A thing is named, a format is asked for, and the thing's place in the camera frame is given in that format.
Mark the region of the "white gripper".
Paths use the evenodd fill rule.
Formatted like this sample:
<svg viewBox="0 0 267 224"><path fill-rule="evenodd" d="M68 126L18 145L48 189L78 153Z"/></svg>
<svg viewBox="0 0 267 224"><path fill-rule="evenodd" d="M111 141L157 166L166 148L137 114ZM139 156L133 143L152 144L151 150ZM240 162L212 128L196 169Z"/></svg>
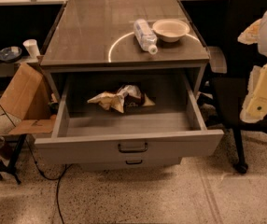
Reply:
<svg viewBox="0 0 267 224"><path fill-rule="evenodd" d="M258 42L258 51L267 57L267 11L261 19L251 23L237 38L237 41L252 45ZM247 94L240 112L240 119L256 123L267 115L267 64L254 66L248 80Z"/></svg>

